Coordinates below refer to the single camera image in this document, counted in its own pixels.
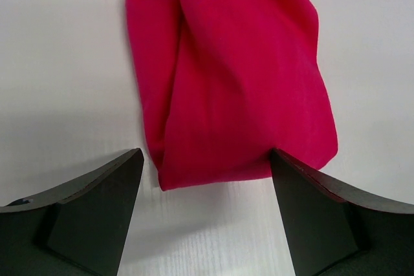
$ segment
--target red fabric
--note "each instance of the red fabric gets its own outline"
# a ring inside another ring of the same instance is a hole
[[[270,176],[277,147],[337,152],[309,0],[126,0],[150,155],[163,190]]]

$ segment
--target white surface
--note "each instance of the white surface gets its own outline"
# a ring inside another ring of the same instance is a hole
[[[313,0],[339,155],[414,203],[414,0]],[[123,0],[0,0],[0,205],[145,147]],[[146,161],[119,275],[293,276],[270,180],[161,193]]]

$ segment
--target cloth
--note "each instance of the cloth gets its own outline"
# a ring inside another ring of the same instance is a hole
[[[163,190],[320,169],[338,142],[309,0],[125,0],[149,153]]]

